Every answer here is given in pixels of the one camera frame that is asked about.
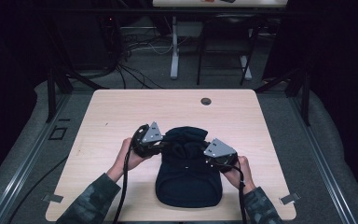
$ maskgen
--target table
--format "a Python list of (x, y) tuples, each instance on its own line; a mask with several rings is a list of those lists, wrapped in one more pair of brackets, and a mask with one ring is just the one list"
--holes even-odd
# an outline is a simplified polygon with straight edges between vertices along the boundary
[[(154, 7), (272, 7), (280, 8), (286, 7), (288, 0), (236, 0), (234, 3), (228, 3), (221, 0), (214, 0), (207, 2), (204, 0), (153, 0)], [(172, 18), (172, 64), (171, 64), (171, 79), (178, 78), (179, 66), (179, 49), (177, 46), (177, 20)], [(241, 65), (246, 65), (246, 57), (241, 57)], [(251, 80), (252, 75), (250, 70), (246, 71), (246, 80)]]
[[(202, 98), (212, 102), (203, 105)], [(204, 129), (209, 132), (206, 141), (218, 138), (246, 155), (255, 184), (262, 186), (281, 218), (295, 218), (294, 206), (279, 200), (289, 191), (254, 91), (101, 90), (92, 96), (54, 192), (63, 197), (62, 202), (50, 202), (47, 220), (55, 221), (88, 184), (108, 170), (124, 138), (153, 121), (163, 134), (181, 126)], [(223, 176), (223, 198), (217, 206), (189, 209), (161, 203), (155, 194), (160, 164), (157, 155), (129, 172), (121, 221), (241, 220), (238, 190)], [(120, 193), (106, 220), (113, 220), (119, 198)]]

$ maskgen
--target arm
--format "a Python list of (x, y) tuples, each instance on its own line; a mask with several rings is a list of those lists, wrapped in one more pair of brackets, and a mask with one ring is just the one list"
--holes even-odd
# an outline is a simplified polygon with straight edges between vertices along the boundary
[[(245, 210), (251, 219), (251, 223), (282, 223), (274, 205), (264, 190), (255, 186), (248, 159), (244, 156), (239, 156), (238, 161), (237, 166), (241, 168), (245, 181), (245, 188), (243, 189)], [(240, 173), (237, 170), (232, 169), (224, 173), (224, 175), (235, 188), (240, 187)]]
[[(112, 201), (120, 191), (116, 184), (123, 176), (123, 167), (131, 139), (123, 141), (115, 163), (98, 179), (92, 182), (57, 220), (57, 223), (102, 223)], [(130, 154), (129, 170), (144, 161), (133, 151)]]

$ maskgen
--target black hat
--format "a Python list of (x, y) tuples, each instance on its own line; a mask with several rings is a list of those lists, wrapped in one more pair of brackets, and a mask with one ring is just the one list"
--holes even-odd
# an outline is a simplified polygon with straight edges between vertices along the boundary
[(161, 144), (161, 166), (156, 195), (167, 205), (200, 208), (217, 205), (222, 198), (220, 173), (205, 162), (208, 132), (180, 127), (166, 132)]

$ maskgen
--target forearm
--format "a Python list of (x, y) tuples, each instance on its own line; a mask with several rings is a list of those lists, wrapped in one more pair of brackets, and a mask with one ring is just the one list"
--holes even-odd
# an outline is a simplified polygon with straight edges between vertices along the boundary
[(274, 205), (260, 187), (247, 192), (244, 196), (245, 210), (252, 224), (282, 223)]
[(57, 223), (102, 223), (120, 187), (103, 174), (68, 207)]

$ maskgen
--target hand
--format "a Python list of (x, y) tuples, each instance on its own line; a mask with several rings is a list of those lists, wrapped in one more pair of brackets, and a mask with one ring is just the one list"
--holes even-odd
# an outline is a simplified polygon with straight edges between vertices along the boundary
[[(244, 156), (239, 156), (236, 166), (241, 168), (241, 171), (243, 173), (243, 180), (245, 181), (245, 188), (243, 189), (243, 194), (246, 194), (255, 189), (255, 183), (252, 179), (252, 173), (248, 159)], [(230, 171), (225, 172), (224, 175), (235, 188), (240, 188), (240, 172), (238, 172), (236, 169), (231, 169)]]
[[(124, 160), (126, 159), (126, 155), (129, 150), (130, 143), (131, 143), (131, 138), (126, 138), (123, 140), (123, 144), (121, 145), (121, 149), (118, 152), (115, 163), (106, 172), (106, 174), (115, 182), (117, 182), (123, 176)], [(132, 170), (146, 159), (148, 158), (142, 158), (138, 156), (136, 153), (134, 153), (132, 150), (128, 163), (128, 169)]]

